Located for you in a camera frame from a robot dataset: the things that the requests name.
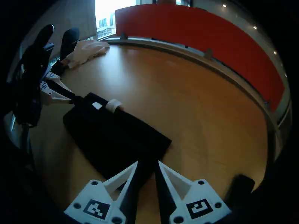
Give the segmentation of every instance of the black chair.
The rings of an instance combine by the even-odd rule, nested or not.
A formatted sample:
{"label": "black chair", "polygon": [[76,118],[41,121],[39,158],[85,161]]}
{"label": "black chair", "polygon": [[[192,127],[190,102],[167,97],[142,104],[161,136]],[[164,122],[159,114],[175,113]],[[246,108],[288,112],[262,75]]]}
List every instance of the black chair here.
{"label": "black chair", "polygon": [[67,66],[60,63],[65,59],[70,53],[72,53],[79,41],[79,29],[71,28],[63,34],[62,43],[60,47],[60,60],[58,60],[52,67],[51,72],[56,75],[62,76],[64,71],[67,69]]}
{"label": "black chair", "polygon": [[79,34],[80,32],[78,28],[71,28],[64,33],[60,47],[60,61],[74,51],[75,46],[79,41]]}

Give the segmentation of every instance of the wooden tabletop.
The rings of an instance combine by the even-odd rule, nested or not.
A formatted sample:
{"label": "wooden tabletop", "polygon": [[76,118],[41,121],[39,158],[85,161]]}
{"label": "wooden tabletop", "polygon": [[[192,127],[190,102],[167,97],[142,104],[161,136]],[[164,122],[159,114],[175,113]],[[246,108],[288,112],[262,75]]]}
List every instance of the wooden tabletop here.
{"label": "wooden tabletop", "polygon": [[[267,135],[259,108],[237,87],[186,59],[156,50],[110,46],[106,55],[69,70],[62,82],[75,94],[117,99],[172,140],[163,163],[194,181],[206,179],[224,197],[232,178],[261,182]],[[73,106],[44,106],[31,129],[36,166],[61,210],[91,179],[104,180],[66,131]],[[139,193],[136,223],[159,223],[154,175]]]}

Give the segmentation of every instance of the red wall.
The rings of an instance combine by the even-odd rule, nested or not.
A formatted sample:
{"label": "red wall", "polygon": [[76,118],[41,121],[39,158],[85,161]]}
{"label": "red wall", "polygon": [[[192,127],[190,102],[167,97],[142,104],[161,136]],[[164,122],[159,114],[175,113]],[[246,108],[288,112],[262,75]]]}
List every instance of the red wall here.
{"label": "red wall", "polygon": [[283,94],[282,80],[261,47],[234,24],[201,9],[171,4],[145,4],[116,10],[120,36],[153,37],[180,43],[224,62],[271,102],[274,111]]}

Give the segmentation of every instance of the white cloth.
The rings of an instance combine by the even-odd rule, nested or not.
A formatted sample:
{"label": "white cloth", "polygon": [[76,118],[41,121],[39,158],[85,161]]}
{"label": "white cloth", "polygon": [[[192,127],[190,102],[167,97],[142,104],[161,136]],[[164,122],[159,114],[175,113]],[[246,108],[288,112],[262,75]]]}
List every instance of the white cloth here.
{"label": "white cloth", "polygon": [[70,53],[63,61],[69,68],[85,63],[93,57],[103,55],[107,52],[109,44],[107,42],[97,40],[78,41],[72,53]]}

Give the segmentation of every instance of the black cloth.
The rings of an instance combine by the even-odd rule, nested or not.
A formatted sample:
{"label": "black cloth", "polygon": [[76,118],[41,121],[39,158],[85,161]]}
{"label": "black cloth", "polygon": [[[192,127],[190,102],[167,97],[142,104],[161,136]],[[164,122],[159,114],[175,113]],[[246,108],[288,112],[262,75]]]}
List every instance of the black cloth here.
{"label": "black cloth", "polygon": [[[97,110],[94,102],[102,105]],[[64,116],[64,124],[91,164],[109,179],[139,161],[139,187],[154,171],[171,140],[138,118],[105,109],[107,100],[89,93]]]}

